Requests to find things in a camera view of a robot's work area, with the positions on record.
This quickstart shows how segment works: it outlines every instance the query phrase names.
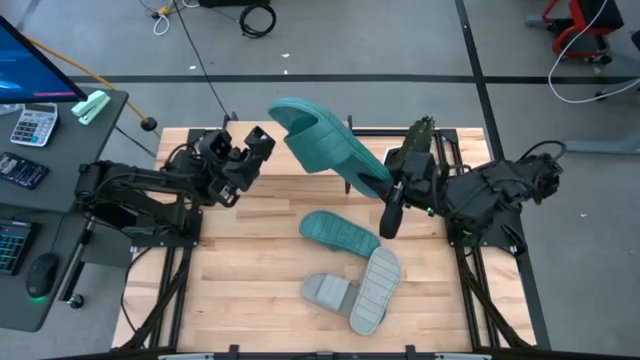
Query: monitor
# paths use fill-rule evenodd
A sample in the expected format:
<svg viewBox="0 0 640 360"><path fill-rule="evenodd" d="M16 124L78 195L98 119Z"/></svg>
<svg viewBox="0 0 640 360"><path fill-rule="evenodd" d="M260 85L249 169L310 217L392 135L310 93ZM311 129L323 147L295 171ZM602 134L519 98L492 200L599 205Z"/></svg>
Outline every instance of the monitor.
<svg viewBox="0 0 640 360"><path fill-rule="evenodd" d="M71 79L0 16L0 104L86 99Z"/></svg>

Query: teal slipper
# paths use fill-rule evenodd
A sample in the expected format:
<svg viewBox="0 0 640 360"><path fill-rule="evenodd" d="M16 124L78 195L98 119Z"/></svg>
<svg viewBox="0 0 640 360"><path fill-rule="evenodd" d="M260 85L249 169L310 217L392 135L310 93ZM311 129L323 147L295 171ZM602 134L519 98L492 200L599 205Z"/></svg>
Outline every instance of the teal slipper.
<svg viewBox="0 0 640 360"><path fill-rule="evenodd" d="M367 259L380 246L378 237L369 230L324 210L307 214L299 229L305 237L331 250L344 250Z"/></svg>
<svg viewBox="0 0 640 360"><path fill-rule="evenodd" d="M282 98L269 115L289 131L284 142L307 173L333 169L365 196L377 198L359 173L387 180L387 168L328 109L308 100Z"/></svg>

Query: white cable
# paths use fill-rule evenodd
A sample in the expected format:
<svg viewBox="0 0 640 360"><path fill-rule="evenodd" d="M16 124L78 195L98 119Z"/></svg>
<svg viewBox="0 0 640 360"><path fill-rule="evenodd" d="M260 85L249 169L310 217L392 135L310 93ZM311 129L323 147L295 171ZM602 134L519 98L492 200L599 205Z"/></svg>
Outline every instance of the white cable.
<svg viewBox="0 0 640 360"><path fill-rule="evenodd" d="M580 36L582 36L582 34L584 34L587 30L589 30L589 28L596 22L596 20L600 17L600 14L602 14L602 11L604 11L604 7L607 6L607 3L609 2L609 0L605 0L604 3L602 4L602 7L600 8L600 11L598 11L598 13L596 14L596 16L593 17L593 20L591 20L591 22L589 23L589 25L587 25L586 28L584 28L584 30L582 30L576 37L573 38L573 40L571 40L569 42L569 44L567 46L565 46L564 50L562 50L562 53L560 54L560 56L558 56L558 59L556 60L556 63L553 64L553 67L551 68L551 71L549 72L549 77L548 77L548 81L549 81L549 87L551 87L551 91L553 91L553 93L556 95L556 97L566 103L569 104L586 104L592 101L597 101L600 99L604 99L607 98L609 96L615 95L615 94L619 94L623 91L627 91L629 89L631 89L632 87L640 84L640 79L634 81L631 85L626 86L620 90L616 90L614 92L611 93L606 93L600 96L596 96L594 98L591 99L585 99L585 100L568 100L563 98L560 94L558 94L558 92L556 91L556 89L553 87L553 82L551 81L551 76L553 76L553 72L556 70L556 67L558 66L558 64L560 63L560 60L562 60L562 58L564 57L564 54L567 52L567 50L569 50L569 48L571 47L571 45L573 45L573 43L578 40L578 38Z"/></svg>
<svg viewBox="0 0 640 360"><path fill-rule="evenodd" d="M154 33L155 35L157 35L157 36L162 36L162 35L166 34L166 33L167 33L167 31L169 31L169 28L171 27L171 22L169 22L169 18L168 18L168 17L166 17L166 16L164 16L164 15L162 15L162 14L158 14L158 16L160 16L160 17L159 17L159 18L158 18L158 20L156 21L156 24L155 24L155 25L153 25L153 33ZM162 22L162 20L164 20L164 21L166 21L166 22L167 22L167 27L166 27L163 31L158 32L158 25L160 25L160 23Z"/></svg>
<svg viewBox="0 0 640 360"><path fill-rule="evenodd" d="M188 7L188 8L196 8L196 7L200 6L200 3L197 3L195 5L189 5L190 2L191 2L191 0L182 0L182 5L184 5L185 7Z"/></svg>

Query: wooden work surface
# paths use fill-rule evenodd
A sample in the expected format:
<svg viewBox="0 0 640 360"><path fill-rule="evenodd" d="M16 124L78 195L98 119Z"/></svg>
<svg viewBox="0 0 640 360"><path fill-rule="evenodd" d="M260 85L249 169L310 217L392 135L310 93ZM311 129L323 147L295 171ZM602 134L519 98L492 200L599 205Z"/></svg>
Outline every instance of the wooden work surface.
<svg viewBox="0 0 640 360"><path fill-rule="evenodd" d="M243 146L254 125L230 122L234 145ZM324 209L377 234L384 205L355 190L345 195L344 181L332 171L306 174L282 142L285 131L275 122L259 125L277 141L261 176L234 208L203 209L178 350L226 352L230 344L240 345L241 352L404 352L408 344L421 352L470 350L456 259L444 223L419 210L405 211L396 239L381 238L382 245L398 255L404 277L373 335L357 335L346 317L302 298L307 275L331 272L357 281L366 265L363 258L303 238L298 233L302 218ZM188 131L164 130L156 166L186 142ZM465 163L477 166L490 160L482 129L458 129L458 136ZM381 160L387 147L402 143L400 137L359 139ZM525 340L535 342L514 258L499 249L482 253L496 306ZM136 326L156 302L164 254L164 249L153 249L131 270L125 306ZM163 339L168 338L169 308ZM477 302L476 313L483 343L488 344ZM131 335L121 313L113 345Z"/></svg>

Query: desk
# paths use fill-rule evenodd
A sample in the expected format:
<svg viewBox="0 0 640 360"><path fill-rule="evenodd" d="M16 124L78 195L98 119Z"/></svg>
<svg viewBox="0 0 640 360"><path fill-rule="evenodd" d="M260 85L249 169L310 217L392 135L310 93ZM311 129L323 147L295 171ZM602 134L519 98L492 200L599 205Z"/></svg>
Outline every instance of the desk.
<svg viewBox="0 0 640 360"><path fill-rule="evenodd" d="M83 90L92 93L97 89ZM0 116L0 152L10 151L50 169L47 178L33 191L0 181L0 204L3 204L0 205L0 217L11 218L21 214L16 216L16 220L34 222L40 226L18 274L0 276L1 328L38 331L63 284L87 226L87 220L80 214L68 213L75 199L78 166L98 160L128 97L123 91L107 93L111 96L111 102L89 126L78 123L71 114L73 103L60 104L60 127L45 148L30 148L9 142L9 134L16 124L18 113ZM34 302L27 295L27 272L36 257L50 251L60 261L54 286L45 301Z"/></svg>
<svg viewBox="0 0 640 360"><path fill-rule="evenodd" d="M357 191L344 194L344 181L332 171L308 175L282 142L286 132L274 122L229 122L234 143L254 125L277 142L249 192L231 209L204 208L201 241L194 249L178 351L241 352L419 352L468 351L469 340L460 278L444 222L419 210L405 212L396 239L381 239L403 266L399 284L379 329L359 336L348 319L308 303L302 281L312 272L332 272L358 280L366 260L332 252L303 238L298 225L309 212L329 210L378 232L384 205ZM187 140L189 129L165 129L158 162ZM457 129L463 160L489 161L482 129ZM360 137L379 159L402 137ZM139 325L156 302L164 249L153 249L132 269L125 306ZM505 318L527 341L535 342L515 259L499 249L482 249L491 295ZM173 307L169 306L167 318ZM487 339L480 306L481 336ZM167 339L165 318L161 339ZM113 346L132 335L120 315Z"/></svg>
<svg viewBox="0 0 640 360"><path fill-rule="evenodd" d="M95 88L84 87L91 94ZM78 181L78 166L99 159L107 139L129 97L124 91L103 90L111 97L109 104L89 126L78 122L71 113L75 103L58 104L58 129L44 148L16 145L9 141L20 112L0 116L0 154L8 151L49 168L46 179L34 190L6 181L0 182L0 204L47 211L69 212Z"/></svg>

